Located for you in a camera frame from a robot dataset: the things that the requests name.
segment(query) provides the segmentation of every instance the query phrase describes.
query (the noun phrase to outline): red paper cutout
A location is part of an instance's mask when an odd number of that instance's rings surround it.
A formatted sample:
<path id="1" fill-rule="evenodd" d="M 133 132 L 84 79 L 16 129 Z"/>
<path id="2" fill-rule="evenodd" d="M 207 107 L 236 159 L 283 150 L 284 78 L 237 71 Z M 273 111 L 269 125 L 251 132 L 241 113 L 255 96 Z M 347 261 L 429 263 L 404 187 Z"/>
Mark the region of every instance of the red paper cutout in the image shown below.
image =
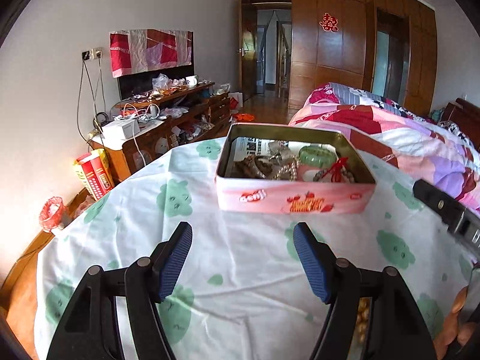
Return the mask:
<path id="1" fill-rule="evenodd" d="M 324 31 L 337 32 L 338 31 L 338 19 L 331 16 L 328 13 L 323 14 L 323 20 L 320 22 Z"/>

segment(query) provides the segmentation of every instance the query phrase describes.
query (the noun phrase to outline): green bangle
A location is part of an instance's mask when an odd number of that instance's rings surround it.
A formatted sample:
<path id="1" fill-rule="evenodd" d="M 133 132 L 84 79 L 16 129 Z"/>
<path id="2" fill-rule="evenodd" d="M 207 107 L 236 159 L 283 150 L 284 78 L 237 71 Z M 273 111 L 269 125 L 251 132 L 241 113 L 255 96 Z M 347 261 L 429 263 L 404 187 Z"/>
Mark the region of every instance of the green bangle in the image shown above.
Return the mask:
<path id="1" fill-rule="evenodd" d="M 320 169 L 330 168 L 337 160 L 335 153 L 318 146 L 304 146 L 298 156 L 302 164 Z"/>

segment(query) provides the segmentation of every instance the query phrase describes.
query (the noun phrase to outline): blue gripper pad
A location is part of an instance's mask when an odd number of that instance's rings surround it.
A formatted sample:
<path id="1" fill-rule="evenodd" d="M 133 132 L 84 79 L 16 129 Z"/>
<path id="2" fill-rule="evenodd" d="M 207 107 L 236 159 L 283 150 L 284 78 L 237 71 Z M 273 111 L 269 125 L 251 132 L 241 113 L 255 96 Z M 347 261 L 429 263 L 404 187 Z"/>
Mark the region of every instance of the blue gripper pad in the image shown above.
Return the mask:
<path id="1" fill-rule="evenodd" d="M 171 295 L 175 288 L 191 247 L 192 236 L 191 227 L 187 226 L 177 244 L 174 246 L 170 256 L 166 259 L 165 265 L 160 273 L 159 296 L 162 301 L 168 295 Z"/>
<path id="2" fill-rule="evenodd" d="M 323 303 L 327 303 L 330 300 L 331 291 L 325 269 L 317 259 L 313 249 L 315 245 L 313 242 L 317 243 L 317 241 L 311 232 L 310 234 L 313 239 L 309 241 L 302 231 L 302 226 L 306 231 L 310 232 L 310 229 L 305 223 L 297 224 L 293 229 L 293 244 L 300 257 L 300 262 L 307 275 L 311 290 Z"/>

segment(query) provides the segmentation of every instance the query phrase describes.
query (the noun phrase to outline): red and yellow package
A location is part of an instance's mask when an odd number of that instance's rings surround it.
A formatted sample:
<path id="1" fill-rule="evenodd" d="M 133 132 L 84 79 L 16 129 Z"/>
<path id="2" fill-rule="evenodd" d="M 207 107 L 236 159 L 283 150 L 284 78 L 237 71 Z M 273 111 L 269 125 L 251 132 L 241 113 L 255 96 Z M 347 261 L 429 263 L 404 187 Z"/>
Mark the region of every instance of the red and yellow package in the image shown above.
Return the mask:
<path id="1" fill-rule="evenodd" d="M 95 200 L 101 199 L 114 187 L 104 149 L 96 149 L 78 157 L 73 167 Z"/>

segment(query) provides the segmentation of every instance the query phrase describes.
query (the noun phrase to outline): wooden headboard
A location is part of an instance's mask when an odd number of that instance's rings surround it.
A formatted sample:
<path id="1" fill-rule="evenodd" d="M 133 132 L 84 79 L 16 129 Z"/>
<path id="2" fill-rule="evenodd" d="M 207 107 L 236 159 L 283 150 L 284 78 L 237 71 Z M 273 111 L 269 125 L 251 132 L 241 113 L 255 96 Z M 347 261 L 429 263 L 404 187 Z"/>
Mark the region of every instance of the wooden headboard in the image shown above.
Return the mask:
<path id="1" fill-rule="evenodd" d="M 456 99 L 448 103 L 441 120 L 451 120 L 463 133 L 468 135 L 475 146 L 480 148 L 480 108 L 464 99 Z"/>

